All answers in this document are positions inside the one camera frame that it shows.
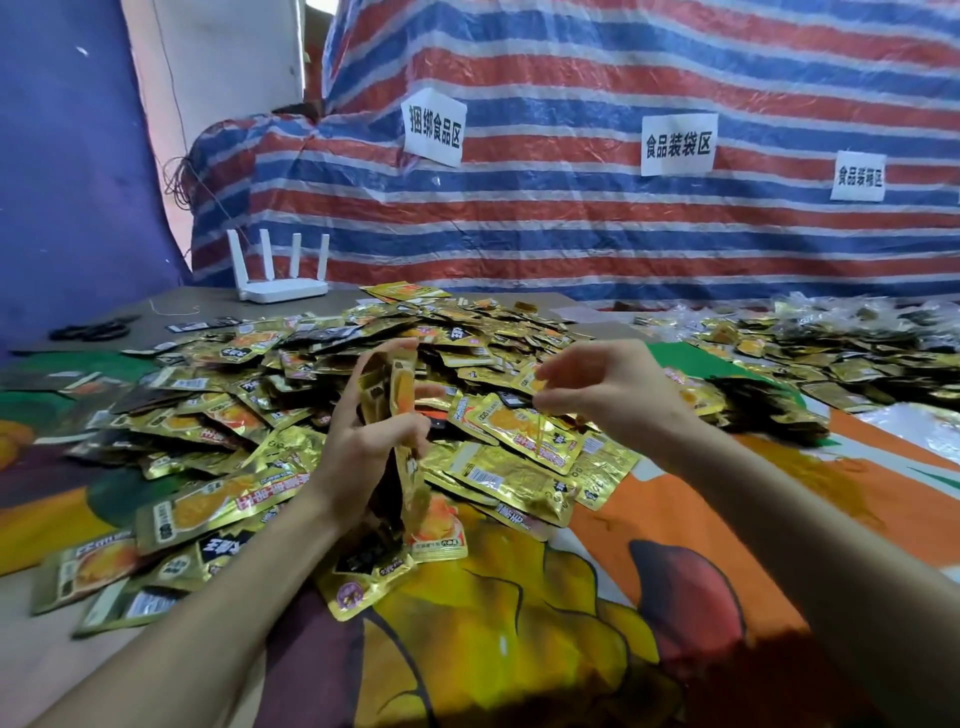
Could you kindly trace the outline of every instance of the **green fabric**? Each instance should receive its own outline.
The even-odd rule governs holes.
[[[138,381],[155,368],[150,359],[119,352],[36,353],[15,361],[11,366],[13,370],[30,372],[100,372],[130,382]],[[0,420],[21,423],[37,433],[53,425],[73,405],[73,399],[53,392],[0,392]],[[31,450],[43,453],[45,449],[49,449],[51,464],[63,459],[62,448],[58,446],[37,445]],[[54,469],[51,473],[55,473],[51,477],[66,478],[71,471]],[[71,482],[64,480],[64,490],[86,485],[86,502],[90,510],[98,518],[118,527],[131,523],[138,506],[175,492],[188,479],[183,475],[171,475],[147,481],[136,468],[96,469],[80,464],[73,473]],[[43,477],[44,471],[36,472],[36,476]]]
[[[761,376],[737,366],[731,361],[714,356],[710,352],[698,349],[685,341],[650,344],[650,353],[657,359],[657,363],[662,367],[672,367],[679,369],[687,376],[696,376],[700,379],[706,379],[710,376],[748,376],[751,379],[763,379],[773,381],[766,376]],[[786,387],[779,382],[774,382],[781,387],[804,409],[803,396],[794,388]]]

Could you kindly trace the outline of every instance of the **white wall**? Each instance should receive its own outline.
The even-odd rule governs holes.
[[[303,0],[121,0],[157,177],[208,126],[303,95]],[[167,165],[173,175],[175,163]],[[164,195],[180,249],[192,218]]]

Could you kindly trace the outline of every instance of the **string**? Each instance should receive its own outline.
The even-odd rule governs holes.
[[[200,313],[200,307],[198,305],[195,305],[192,311],[187,311],[186,313],[163,313],[162,311],[156,310],[153,299],[150,299],[150,308],[157,316],[196,316]]]

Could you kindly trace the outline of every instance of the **forearm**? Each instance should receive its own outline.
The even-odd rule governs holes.
[[[708,425],[673,472],[724,519],[831,656],[898,725],[955,725],[960,590]]]
[[[338,537],[294,500],[206,587],[177,604],[35,723],[35,728],[208,728],[276,618]]]

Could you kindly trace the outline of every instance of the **wall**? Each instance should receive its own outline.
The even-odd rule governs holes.
[[[161,186],[164,173],[174,175],[177,158],[210,125],[301,100],[302,0],[121,0],[121,5]],[[193,217],[171,193],[163,203],[189,260]]]
[[[119,0],[0,4],[0,356],[189,275]]]

